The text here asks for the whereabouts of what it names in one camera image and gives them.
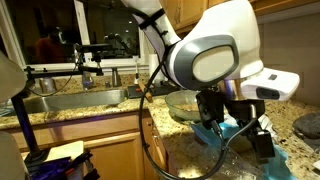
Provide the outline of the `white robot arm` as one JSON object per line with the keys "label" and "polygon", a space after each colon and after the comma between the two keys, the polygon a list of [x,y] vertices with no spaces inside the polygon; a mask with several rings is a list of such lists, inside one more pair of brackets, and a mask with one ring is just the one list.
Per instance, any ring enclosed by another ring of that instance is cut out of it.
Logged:
{"label": "white robot arm", "polygon": [[155,48],[163,74],[197,93],[203,126],[217,129],[229,113],[257,157],[273,157],[271,133],[258,119],[265,113],[266,100],[290,99],[300,77],[264,66],[250,2],[229,0],[205,10],[189,34],[179,38],[159,0],[121,1]]}

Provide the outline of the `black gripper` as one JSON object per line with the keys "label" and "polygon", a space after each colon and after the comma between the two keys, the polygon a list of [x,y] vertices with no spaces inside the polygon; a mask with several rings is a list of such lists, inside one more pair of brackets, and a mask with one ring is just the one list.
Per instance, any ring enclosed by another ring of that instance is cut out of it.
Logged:
{"label": "black gripper", "polygon": [[275,156],[271,133],[263,129],[258,121],[265,113],[263,100],[228,101],[225,104],[228,113],[237,120],[241,135],[252,144],[258,159]]}

